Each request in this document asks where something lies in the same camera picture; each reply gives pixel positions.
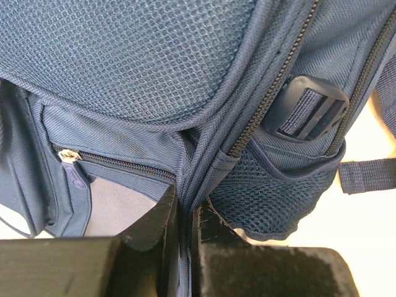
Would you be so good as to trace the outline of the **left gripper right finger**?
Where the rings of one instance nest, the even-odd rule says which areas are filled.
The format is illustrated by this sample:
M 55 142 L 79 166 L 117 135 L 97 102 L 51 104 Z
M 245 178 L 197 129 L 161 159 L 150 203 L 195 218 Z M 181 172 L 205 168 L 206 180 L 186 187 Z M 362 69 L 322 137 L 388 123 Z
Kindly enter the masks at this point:
M 338 252 L 255 246 L 208 200 L 194 211 L 191 265 L 193 296 L 359 296 Z

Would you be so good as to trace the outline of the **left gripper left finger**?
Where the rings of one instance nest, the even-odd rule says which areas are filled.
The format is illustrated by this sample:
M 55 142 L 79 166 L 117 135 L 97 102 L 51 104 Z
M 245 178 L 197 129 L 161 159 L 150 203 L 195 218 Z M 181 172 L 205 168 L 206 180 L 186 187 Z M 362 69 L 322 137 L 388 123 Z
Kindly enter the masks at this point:
M 1 241 L 2 296 L 176 296 L 178 198 L 114 237 Z

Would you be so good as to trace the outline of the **navy blue school backpack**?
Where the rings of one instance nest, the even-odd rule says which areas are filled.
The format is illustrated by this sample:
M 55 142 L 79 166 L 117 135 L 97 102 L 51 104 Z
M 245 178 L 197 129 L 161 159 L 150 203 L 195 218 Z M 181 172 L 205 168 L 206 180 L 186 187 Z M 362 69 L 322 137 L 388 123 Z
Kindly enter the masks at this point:
M 194 211 L 286 239 L 339 176 L 368 98 L 395 130 L 394 1 L 2 1 L 1 205 L 26 239 L 114 237 L 178 198 L 178 294 Z

